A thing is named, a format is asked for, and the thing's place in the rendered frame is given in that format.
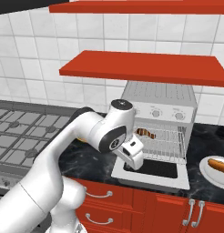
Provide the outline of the dark range hood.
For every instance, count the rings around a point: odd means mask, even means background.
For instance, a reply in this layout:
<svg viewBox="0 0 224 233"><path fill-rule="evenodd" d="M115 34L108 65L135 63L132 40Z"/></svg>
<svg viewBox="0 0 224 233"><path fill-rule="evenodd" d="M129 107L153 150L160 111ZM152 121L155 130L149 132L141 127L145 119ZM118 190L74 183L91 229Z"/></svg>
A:
<svg viewBox="0 0 224 233"><path fill-rule="evenodd" d="M0 0L0 15L68 2L69 0Z"/></svg>

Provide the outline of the hotdog bun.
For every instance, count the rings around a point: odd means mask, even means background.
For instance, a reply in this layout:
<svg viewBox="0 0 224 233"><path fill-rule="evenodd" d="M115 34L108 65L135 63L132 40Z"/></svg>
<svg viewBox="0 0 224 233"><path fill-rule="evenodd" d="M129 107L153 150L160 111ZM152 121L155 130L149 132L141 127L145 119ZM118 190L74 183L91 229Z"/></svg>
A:
<svg viewBox="0 0 224 233"><path fill-rule="evenodd" d="M208 160L208 164L210 167L224 173L224 162L218 161L216 159L210 158Z"/></svg>

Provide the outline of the toaster oven door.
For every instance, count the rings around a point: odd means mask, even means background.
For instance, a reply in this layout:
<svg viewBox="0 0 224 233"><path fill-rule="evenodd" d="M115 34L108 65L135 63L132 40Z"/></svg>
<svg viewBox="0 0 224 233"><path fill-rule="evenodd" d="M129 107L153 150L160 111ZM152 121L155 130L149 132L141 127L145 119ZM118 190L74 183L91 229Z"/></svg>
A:
<svg viewBox="0 0 224 233"><path fill-rule="evenodd" d="M190 190L188 171L185 165L145 159L143 166L134 170L119 157L113 167L112 177L121 184L177 193Z"/></svg>

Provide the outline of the white plate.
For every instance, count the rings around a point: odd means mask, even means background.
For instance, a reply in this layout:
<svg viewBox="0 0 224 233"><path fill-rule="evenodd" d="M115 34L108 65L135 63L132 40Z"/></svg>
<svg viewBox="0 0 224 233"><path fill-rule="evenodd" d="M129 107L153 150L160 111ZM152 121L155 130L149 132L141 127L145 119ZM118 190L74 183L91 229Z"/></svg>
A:
<svg viewBox="0 0 224 233"><path fill-rule="evenodd" d="M215 159L219 162L224 163L224 157L219 157L219 156L208 156L204 157L200 162L199 162L199 170L203 177L213 184L216 187L220 187L224 189L224 172L219 171L209 165L209 160L210 159Z"/></svg>

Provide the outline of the silver toaster oven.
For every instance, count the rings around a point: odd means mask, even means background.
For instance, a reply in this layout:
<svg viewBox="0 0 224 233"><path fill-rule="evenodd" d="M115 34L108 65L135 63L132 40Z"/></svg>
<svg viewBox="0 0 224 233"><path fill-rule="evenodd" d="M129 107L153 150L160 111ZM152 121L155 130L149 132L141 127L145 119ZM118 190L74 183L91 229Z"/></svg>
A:
<svg viewBox="0 0 224 233"><path fill-rule="evenodd" d="M198 108L192 86L128 81L122 98L129 101L138 111L135 116L134 127L149 124L181 127L184 134L184 141L178 144L184 147L185 153L187 154L188 143ZM153 117L153 110L158 110L160 116ZM177 112L181 112L184 115L183 120L177 120L175 118ZM164 141L141 142L144 144L144 147L147 147L153 143Z"/></svg>

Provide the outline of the red drawer front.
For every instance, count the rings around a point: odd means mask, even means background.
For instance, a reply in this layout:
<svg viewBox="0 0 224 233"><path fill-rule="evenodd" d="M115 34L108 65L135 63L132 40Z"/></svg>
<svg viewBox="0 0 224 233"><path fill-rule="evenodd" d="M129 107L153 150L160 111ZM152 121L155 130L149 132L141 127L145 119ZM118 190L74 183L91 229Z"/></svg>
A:
<svg viewBox="0 0 224 233"><path fill-rule="evenodd" d="M79 178L76 178L76 181L83 185L86 188L86 192L90 194L105 195L109 190L113 192L113 196L109 198L92 198L87 195L85 200L87 204L111 206L113 208L125 208L129 210L133 208L133 191L131 188L87 181Z"/></svg>
<svg viewBox="0 0 224 233"><path fill-rule="evenodd" d="M124 220L121 209L85 203L76 213L87 229L98 228L105 233L131 233L130 223Z"/></svg>

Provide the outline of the grey gas hob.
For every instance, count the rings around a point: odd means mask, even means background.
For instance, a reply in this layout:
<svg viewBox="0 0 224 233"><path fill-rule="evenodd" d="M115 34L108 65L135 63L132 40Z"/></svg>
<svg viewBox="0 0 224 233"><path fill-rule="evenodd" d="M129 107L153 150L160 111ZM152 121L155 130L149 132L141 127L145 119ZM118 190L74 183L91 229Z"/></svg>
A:
<svg viewBox="0 0 224 233"><path fill-rule="evenodd" d="M0 196L26 175L34 158L75 111L73 107L0 100Z"/></svg>

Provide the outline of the red cupboard door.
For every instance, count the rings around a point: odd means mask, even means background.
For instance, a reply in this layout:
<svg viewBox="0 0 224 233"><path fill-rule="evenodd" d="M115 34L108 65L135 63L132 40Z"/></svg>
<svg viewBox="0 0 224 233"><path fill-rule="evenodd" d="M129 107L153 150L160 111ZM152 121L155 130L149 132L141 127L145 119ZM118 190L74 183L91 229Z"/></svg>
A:
<svg viewBox="0 0 224 233"><path fill-rule="evenodd" d="M224 205L205 202L199 212L198 233L224 233Z"/></svg>
<svg viewBox="0 0 224 233"><path fill-rule="evenodd" d="M184 233L187 226L182 220L188 217L189 199L156 194L152 233Z"/></svg>

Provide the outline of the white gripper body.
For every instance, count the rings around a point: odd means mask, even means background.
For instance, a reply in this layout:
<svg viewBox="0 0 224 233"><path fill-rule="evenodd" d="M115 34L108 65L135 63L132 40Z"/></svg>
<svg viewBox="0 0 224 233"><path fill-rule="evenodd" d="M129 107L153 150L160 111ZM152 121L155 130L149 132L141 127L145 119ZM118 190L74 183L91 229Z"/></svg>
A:
<svg viewBox="0 0 224 233"><path fill-rule="evenodd" d="M117 150L116 155L119 156L124 162L135 170L140 169L143 166L143 146L130 144L122 144Z"/></svg>

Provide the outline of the red wall shelf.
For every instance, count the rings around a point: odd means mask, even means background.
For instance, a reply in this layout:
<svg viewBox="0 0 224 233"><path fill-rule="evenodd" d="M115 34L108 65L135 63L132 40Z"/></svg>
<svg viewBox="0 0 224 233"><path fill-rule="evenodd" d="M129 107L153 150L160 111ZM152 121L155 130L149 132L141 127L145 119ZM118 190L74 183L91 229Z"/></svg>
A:
<svg viewBox="0 0 224 233"><path fill-rule="evenodd" d="M50 13L224 15L224 0L97 0L49 6Z"/></svg>
<svg viewBox="0 0 224 233"><path fill-rule="evenodd" d="M59 74L224 87L224 68L215 56L85 50L61 67Z"/></svg>

